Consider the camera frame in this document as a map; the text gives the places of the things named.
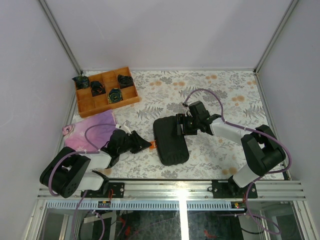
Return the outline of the orange case latch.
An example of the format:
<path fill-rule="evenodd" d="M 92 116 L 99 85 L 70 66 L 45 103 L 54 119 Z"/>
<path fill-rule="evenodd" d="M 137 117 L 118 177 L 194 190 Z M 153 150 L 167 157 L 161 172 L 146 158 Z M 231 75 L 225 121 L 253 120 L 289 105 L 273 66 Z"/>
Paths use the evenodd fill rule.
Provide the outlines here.
<path fill-rule="evenodd" d="M 150 143 L 150 147 L 149 147 L 150 150 L 154 150 L 154 149 L 157 148 L 157 145 L 156 145 L 155 141 L 150 141 L 149 143 Z"/>

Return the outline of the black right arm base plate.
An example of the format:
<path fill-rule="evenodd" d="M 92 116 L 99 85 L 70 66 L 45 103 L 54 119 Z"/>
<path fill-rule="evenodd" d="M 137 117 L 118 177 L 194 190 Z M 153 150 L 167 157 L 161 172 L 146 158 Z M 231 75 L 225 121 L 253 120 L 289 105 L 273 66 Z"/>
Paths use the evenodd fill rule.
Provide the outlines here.
<path fill-rule="evenodd" d="M 212 180 L 211 186 L 215 199 L 244 199 L 249 187 L 249 185 L 246 185 L 240 188 L 229 180 Z"/>

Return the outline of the black plastic tool case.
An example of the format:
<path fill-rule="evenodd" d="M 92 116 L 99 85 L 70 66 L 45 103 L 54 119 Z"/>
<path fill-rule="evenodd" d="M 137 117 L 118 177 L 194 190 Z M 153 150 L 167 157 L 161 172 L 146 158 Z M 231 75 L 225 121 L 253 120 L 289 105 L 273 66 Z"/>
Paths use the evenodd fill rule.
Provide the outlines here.
<path fill-rule="evenodd" d="M 160 162 L 164 166 L 184 164 L 190 154 L 176 116 L 159 118 L 153 123 L 153 134 Z"/>

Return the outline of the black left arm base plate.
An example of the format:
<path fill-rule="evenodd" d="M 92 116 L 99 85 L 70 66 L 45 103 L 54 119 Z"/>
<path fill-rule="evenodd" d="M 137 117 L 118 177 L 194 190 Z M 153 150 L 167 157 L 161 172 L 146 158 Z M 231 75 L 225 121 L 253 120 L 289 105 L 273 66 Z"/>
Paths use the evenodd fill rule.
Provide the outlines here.
<path fill-rule="evenodd" d="M 124 197 L 124 182 L 109 182 L 102 187 L 101 198 L 121 199 Z"/>

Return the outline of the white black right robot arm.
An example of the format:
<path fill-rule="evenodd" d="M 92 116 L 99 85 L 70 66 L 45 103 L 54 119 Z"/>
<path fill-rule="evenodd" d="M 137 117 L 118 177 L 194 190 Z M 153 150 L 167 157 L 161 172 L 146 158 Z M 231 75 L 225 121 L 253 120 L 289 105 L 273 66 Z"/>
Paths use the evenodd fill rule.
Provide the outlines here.
<path fill-rule="evenodd" d="M 201 101 L 188 106 L 187 113 L 176 115 L 180 129 L 178 135 L 196 135 L 198 131 L 223 137 L 243 148 L 246 164 L 228 180 L 228 192 L 240 197 L 246 186 L 263 177 L 286 158 L 284 148 L 267 125 L 255 129 L 236 125 L 224 119 L 222 114 L 211 115 Z"/>

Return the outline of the purple cloth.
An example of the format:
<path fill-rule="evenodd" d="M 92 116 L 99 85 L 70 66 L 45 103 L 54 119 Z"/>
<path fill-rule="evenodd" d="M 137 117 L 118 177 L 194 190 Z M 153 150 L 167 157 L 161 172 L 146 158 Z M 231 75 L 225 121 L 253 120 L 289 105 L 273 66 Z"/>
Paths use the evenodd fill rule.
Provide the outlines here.
<path fill-rule="evenodd" d="M 106 145 L 115 129 L 114 114 L 107 110 L 64 126 L 62 135 L 67 147 L 80 152 L 95 152 Z"/>

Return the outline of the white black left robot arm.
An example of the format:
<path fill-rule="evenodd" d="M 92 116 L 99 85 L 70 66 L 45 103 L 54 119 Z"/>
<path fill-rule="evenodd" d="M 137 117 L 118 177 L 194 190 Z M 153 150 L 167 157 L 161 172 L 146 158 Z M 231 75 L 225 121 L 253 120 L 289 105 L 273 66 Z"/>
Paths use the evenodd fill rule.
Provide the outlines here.
<path fill-rule="evenodd" d="M 116 129 L 98 151 L 75 151 L 64 147 L 41 173 L 39 182 L 48 187 L 51 195 L 65 199 L 76 191 L 86 197 L 110 196 L 110 180 L 100 171 L 112 168 L 121 154 L 137 154 L 151 146 L 152 143 L 136 131 L 128 133 Z"/>

